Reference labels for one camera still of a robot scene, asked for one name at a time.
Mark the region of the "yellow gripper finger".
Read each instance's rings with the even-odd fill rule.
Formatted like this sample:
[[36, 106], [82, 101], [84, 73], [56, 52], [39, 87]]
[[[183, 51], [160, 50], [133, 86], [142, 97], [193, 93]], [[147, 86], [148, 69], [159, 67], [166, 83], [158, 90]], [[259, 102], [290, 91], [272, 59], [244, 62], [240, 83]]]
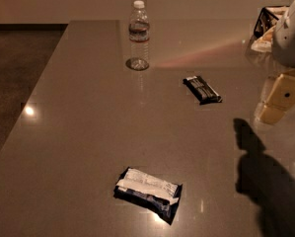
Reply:
[[267, 124], [275, 124], [279, 122], [285, 115], [283, 110], [260, 104], [257, 111], [257, 118], [259, 121]]

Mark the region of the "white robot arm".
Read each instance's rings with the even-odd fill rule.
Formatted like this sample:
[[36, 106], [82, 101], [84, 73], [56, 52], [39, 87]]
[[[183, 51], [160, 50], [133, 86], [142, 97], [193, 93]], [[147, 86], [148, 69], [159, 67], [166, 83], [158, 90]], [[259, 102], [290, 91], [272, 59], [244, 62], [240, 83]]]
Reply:
[[287, 68], [273, 80], [257, 114], [260, 121], [275, 124], [295, 105], [295, 0], [290, 6], [263, 8], [255, 37], [253, 50], [270, 52], [279, 65]]

